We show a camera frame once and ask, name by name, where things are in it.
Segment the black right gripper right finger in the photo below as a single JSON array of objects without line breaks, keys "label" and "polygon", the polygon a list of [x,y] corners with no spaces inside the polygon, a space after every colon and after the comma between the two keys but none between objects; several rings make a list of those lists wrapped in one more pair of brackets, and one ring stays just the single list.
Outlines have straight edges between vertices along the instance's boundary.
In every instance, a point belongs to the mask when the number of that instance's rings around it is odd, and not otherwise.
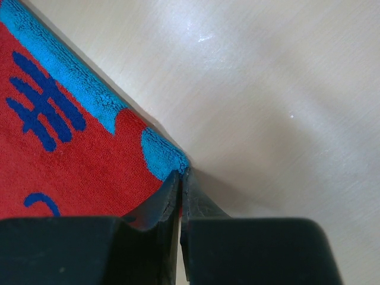
[{"label": "black right gripper right finger", "polygon": [[323,229],[306,218],[233,218],[198,186],[182,181],[180,231],[191,284],[341,284]]}]

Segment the red and blue cloth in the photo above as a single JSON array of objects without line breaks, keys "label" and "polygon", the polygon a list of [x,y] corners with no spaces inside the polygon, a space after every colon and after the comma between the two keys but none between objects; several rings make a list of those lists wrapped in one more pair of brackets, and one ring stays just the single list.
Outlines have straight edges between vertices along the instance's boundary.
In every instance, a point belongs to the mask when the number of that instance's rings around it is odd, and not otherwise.
[{"label": "red and blue cloth", "polygon": [[1,217],[124,216],[183,152],[19,1],[1,2]]}]

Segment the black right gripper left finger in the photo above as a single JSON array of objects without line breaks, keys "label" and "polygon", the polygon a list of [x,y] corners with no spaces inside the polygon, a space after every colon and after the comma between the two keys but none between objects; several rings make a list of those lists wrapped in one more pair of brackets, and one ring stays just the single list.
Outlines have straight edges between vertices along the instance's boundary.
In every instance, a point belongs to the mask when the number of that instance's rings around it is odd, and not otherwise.
[{"label": "black right gripper left finger", "polygon": [[2,284],[175,284],[179,173],[123,217],[1,221]]}]

